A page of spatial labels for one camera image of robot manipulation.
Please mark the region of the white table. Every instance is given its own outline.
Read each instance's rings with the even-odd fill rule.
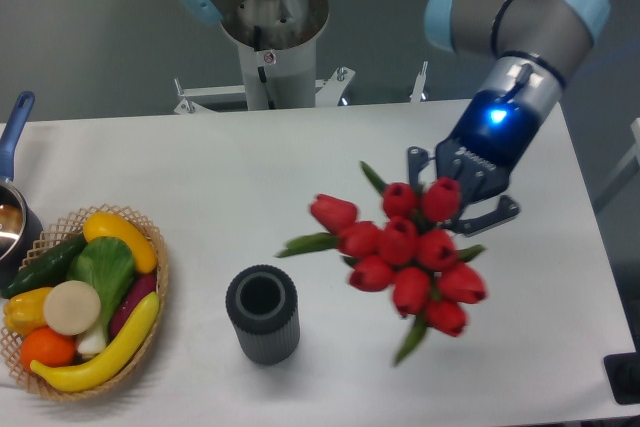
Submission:
[[[59,405],[5,387],[2,424],[460,427],[640,413],[617,405],[606,380],[602,358],[633,343],[558,107],[513,175],[523,213],[459,239],[488,247],[473,265],[490,292],[461,338],[433,332],[394,369],[409,322],[388,293],[349,287],[336,252],[272,257],[320,230],[307,213],[319,192],[381,223],[358,161],[406,180],[406,148],[433,147],[466,104],[29,124],[16,186],[43,223],[102,203],[145,213],[169,244],[170,300],[127,388]],[[224,309],[231,279],[258,263],[285,270],[299,293],[300,345],[269,368],[244,356]]]

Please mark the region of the saucepan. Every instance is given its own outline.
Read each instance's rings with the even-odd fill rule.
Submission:
[[[34,102],[33,92],[18,96],[0,137],[0,288],[11,283],[42,232],[40,220],[12,184],[16,146]]]

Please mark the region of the tulip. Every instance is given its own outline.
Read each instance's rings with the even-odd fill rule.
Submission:
[[[396,215],[408,218],[418,207],[418,196],[409,184],[396,182],[389,184],[382,195],[382,210],[389,218]]]
[[[467,325],[467,314],[455,302],[447,299],[429,300],[424,311],[427,324],[447,335],[458,337]]]
[[[444,222],[460,209],[460,184],[440,177],[420,199],[422,213],[431,222]]]
[[[380,234],[378,253],[391,265],[404,265],[413,259],[418,246],[418,231],[413,222],[393,217]]]
[[[349,284],[364,292],[379,292],[393,280],[394,271],[377,255],[370,255],[358,262],[349,276]]]
[[[316,196],[316,200],[309,206],[309,211],[334,235],[353,225],[358,217],[358,207],[355,204],[325,194]]]
[[[361,259],[378,251],[379,239],[380,229],[373,222],[356,222],[338,234],[338,250]]]
[[[396,273],[392,300],[401,316],[418,314],[427,301],[431,279],[417,267],[407,267]]]
[[[438,290],[443,297],[465,304],[476,304],[487,296],[480,275],[464,262],[457,262],[442,272],[438,279]]]
[[[444,230],[431,230],[418,239],[416,258],[428,269],[441,272],[456,263],[456,247]]]

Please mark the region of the ribbed cylinder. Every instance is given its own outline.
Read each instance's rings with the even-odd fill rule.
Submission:
[[[227,289],[226,307],[240,347],[252,361],[273,365],[298,346],[298,295],[282,270],[256,265],[240,272]]]

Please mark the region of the wicker basket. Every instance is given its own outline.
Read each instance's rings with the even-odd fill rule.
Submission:
[[[42,234],[40,234],[40,239],[33,243],[33,248],[27,253],[27,257],[22,261],[21,268],[31,263],[36,257],[46,250],[67,238],[69,234],[80,232],[85,220],[87,220],[90,215],[98,211],[112,212],[127,219],[135,225],[153,245],[156,255],[158,256],[157,291],[158,296],[160,297],[160,311],[158,312],[158,317],[156,318],[149,335],[143,342],[140,349],[136,352],[131,361],[115,377],[98,387],[75,393],[60,392],[51,387],[37,375],[26,372],[19,361],[22,339],[18,334],[9,332],[3,326],[0,331],[0,347],[2,348],[0,353],[5,359],[5,364],[9,367],[11,377],[16,380],[18,385],[24,387],[27,392],[37,394],[45,399],[59,402],[76,401],[94,397],[114,388],[123,379],[131,375],[131,373],[140,365],[145,353],[151,345],[151,342],[153,342],[153,339],[156,336],[158,325],[160,324],[160,319],[164,310],[167,289],[169,287],[167,247],[162,235],[160,234],[160,230],[158,230],[158,228],[155,227],[147,217],[141,215],[130,207],[112,207],[109,205],[90,207],[88,209],[80,209],[77,212],[73,212],[65,219],[58,219],[56,224],[50,225],[49,230],[42,232]]]

